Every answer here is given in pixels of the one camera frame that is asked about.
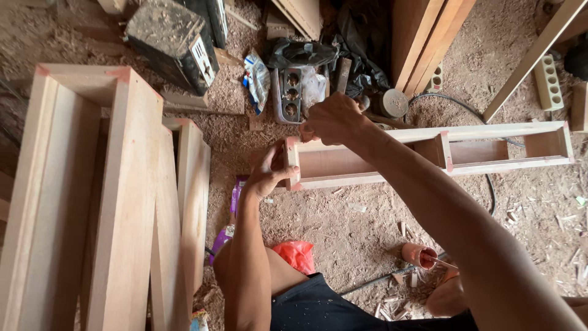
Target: sawdust-covered floor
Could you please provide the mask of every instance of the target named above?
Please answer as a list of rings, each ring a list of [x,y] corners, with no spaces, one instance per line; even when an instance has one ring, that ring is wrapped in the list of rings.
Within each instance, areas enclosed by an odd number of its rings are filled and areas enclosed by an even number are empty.
[[[537,29],[544,27],[546,14],[543,3],[544,0],[478,0],[445,56],[442,93],[484,109],[536,40]],[[235,11],[262,27],[262,5],[237,0]],[[227,45],[231,54],[243,57],[251,47],[261,52],[265,39],[263,28],[259,32],[252,31],[229,16],[229,29]],[[54,9],[12,6],[0,11],[0,31],[2,74],[10,80],[30,79],[37,62],[59,62],[131,65],[148,81],[161,84],[157,82],[157,77],[151,76],[155,74],[133,50],[117,47],[117,51],[105,52],[105,48],[111,50],[108,44],[96,44],[83,37],[60,22]],[[572,102],[571,86],[576,80],[563,71],[560,62],[557,63],[557,73],[566,107],[554,112],[554,120],[567,120]],[[233,84],[228,79],[240,80],[240,75],[236,73],[234,77],[227,77],[227,82],[215,84]],[[244,98],[245,94],[241,93],[238,97]],[[6,91],[0,91],[0,110],[2,124],[20,139],[26,107]],[[251,151],[284,136],[296,135],[296,128],[275,124],[271,112],[263,123],[263,131],[249,131],[245,115],[197,114],[189,117],[202,129],[205,141],[212,148],[206,236],[207,246],[211,246],[217,232],[229,220],[235,176],[248,173]],[[409,122],[418,127],[480,124],[476,117],[450,101],[431,98],[417,101],[408,117]],[[540,109],[533,74],[527,77],[492,123],[520,123],[531,118],[547,120]],[[0,143],[4,146],[0,168],[10,173],[14,171],[17,150],[6,139],[0,138]],[[575,200],[576,196],[588,197],[586,143],[586,135],[572,134],[576,157],[573,165],[491,175],[497,195],[496,221],[528,249],[545,279],[565,296],[587,294],[586,286],[576,281],[576,269],[583,268],[587,262],[585,252],[588,251],[588,242],[579,235],[581,230],[588,230],[586,208],[579,207]],[[517,147],[510,145],[509,148],[511,153],[517,153]],[[482,206],[490,207],[489,189],[483,176],[458,177],[455,181]],[[335,190],[274,192],[270,196],[273,204],[262,203],[261,206],[266,245],[271,247],[287,240],[313,243],[316,270],[325,274],[327,282],[337,292],[404,267],[399,247],[407,240],[424,242],[442,251],[420,228],[389,185],[348,186],[333,194]],[[367,210],[360,213],[349,208],[348,203],[366,206]],[[423,208],[428,205],[426,200],[421,203]],[[519,219],[517,225],[507,222],[507,210],[514,210]],[[556,223],[556,215],[572,216],[563,221],[563,231]],[[401,236],[398,228],[400,221],[411,227],[416,239]],[[571,261],[578,248],[581,248],[580,253]],[[412,311],[409,318],[426,317],[423,299],[432,291],[442,271],[421,273],[421,280],[415,289],[398,286],[393,281],[391,286],[399,293],[400,300],[386,304],[385,311],[391,315],[410,303]],[[367,287],[347,299],[372,312],[376,303],[387,296],[388,285],[388,282],[383,282]],[[212,268],[208,266],[194,307],[208,311],[211,329],[223,329],[222,294]]]

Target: person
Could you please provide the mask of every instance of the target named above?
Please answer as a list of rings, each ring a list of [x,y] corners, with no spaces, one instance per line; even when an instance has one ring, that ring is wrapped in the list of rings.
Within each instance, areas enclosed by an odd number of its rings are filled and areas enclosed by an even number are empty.
[[[336,92],[309,114],[312,139],[343,144],[377,169],[452,257],[460,271],[453,285],[467,309],[450,318],[386,322],[340,297],[320,273],[307,277],[265,247],[259,203],[280,180],[300,171],[272,170],[280,141],[253,167],[233,239],[213,264],[225,297],[226,330],[587,330],[570,307],[585,312],[583,299],[566,304],[524,247],[484,208],[438,167],[375,126],[353,99]],[[440,304],[451,302],[441,298]]]

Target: wooden shelf frame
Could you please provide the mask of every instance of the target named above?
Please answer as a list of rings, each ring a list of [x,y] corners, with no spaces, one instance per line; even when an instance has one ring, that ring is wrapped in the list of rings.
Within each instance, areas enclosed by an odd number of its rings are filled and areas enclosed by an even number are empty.
[[[474,125],[390,130],[387,134],[427,158],[449,176],[486,174],[574,163],[567,122]],[[509,159],[507,142],[487,140],[523,136],[526,158]],[[286,166],[300,173],[286,180],[287,190],[383,182],[385,179],[344,145],[285,138]]]
[[[4,331],[73,325],[102,107],[112,114],[83,315],[88,330],[145,329],[163,99],[131,67],[39,64],[0,262]]]

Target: dusty black machine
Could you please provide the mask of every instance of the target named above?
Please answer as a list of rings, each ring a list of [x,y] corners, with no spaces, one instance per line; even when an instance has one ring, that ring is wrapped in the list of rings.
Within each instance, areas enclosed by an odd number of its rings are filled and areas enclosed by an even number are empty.
[[[195,95],[203,96],[219,71],[205,20],[173,0],[144,2],[126,37],[159,75]]]

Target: wooden board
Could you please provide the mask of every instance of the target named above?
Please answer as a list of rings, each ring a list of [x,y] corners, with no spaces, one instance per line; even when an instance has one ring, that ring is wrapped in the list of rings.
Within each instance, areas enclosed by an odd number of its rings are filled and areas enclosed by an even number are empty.
[[[573,132],[588,133],[588,82],[574,85],[571,129]]]
[[[417,85],[420,83],[420,79],[423,77],[425,70],[429,67],[429,64],[439,46],[443,43],[443,39],[447,34],[449,27],[464,0],[446,0],[439,12],[439,16],[435,25],[431,29],[431,33],[423,47],[423,51],[419,55],[419,59],[416,61],[415,67],[410,74],[408,83],[406,84],[404,93],[407,97],[411,98],[416,91]]]
[[[395,1],[392,9],[392,84],[404,91],[443,0]]]
[[[318,0],[272,0],[286,18],[304,36],[318,40],[320,36],[320,10]]]
[[[519,66],[513,71],[512,75],[482,114],[486,122],[489,122],[496,115],[496,112],[505,104],[506,100],[519,87],[525,77],[527,77],[539,62],[543,54],[553,45],[555,40],[558,39],[587,2],[588,0],[567,0],[563,3],[545,30],[543,30],[543,33],[541,33],[529,52],[524,56]]]
[[[202,285],[211,149],[202,132],[187,118],[164,118],[163,124],[180,131],[178,159],[178,205],[182,224],[182,259],[188,301]]]
[[[450,143],[453,164],[489,162],[509,159],[506,140]]]
[[[145,330],[163,98],[117,70],[88,330]]]
[[[412,146],[450,176],[574,162],[567,122],[563,121],[419,128],[386,133]],[[505,141],[457,143],[517,136],[525,136],[526,142],[529,139],[526,158],[508,159]],[[368,163],[352,155],[343,145],[325,146],[320,140],[303,144],[298,137],[287,137],[285,141],[284,164],[300,167],[299,174],[286,180],[289,191],[385,181]],[[477,144],[476,151],[472,150],[474,144]]]
[[[466,21],[466,18],[469,15],[475,3],[476,0],[463,0],[462,5],[459,7],[459,10],[457,11],[451,24],[449,25],[449,28],[447,29],[445,36],[443,36],[443,38],[440,40],[437,46],[437,51],[435,52],[435,54],[429,61],[429,64],[427,65],[425,71],[423,72],[422,77],[420,78],[414,93],[421,93],[425,90],[427,84],[433,76],[433,73],[435,72],[441,61],[443,61],[445,54],[449,50],[449,47],[451,46],[453,40],[457,36],[459,29],[461,29],[463,23]]]
[[[100,115],[37,67],[0,262],[2,330],[73,325]]]
[[[180,213],[172,133],[161,127],[159,167],[151,250],[151,315],[153,331],[188,330],[192,302],[180,255]]]
[[[588,31],[588,9],[584,7],[584,10],[567,26],[556,42],[564,42],[586,31]]]

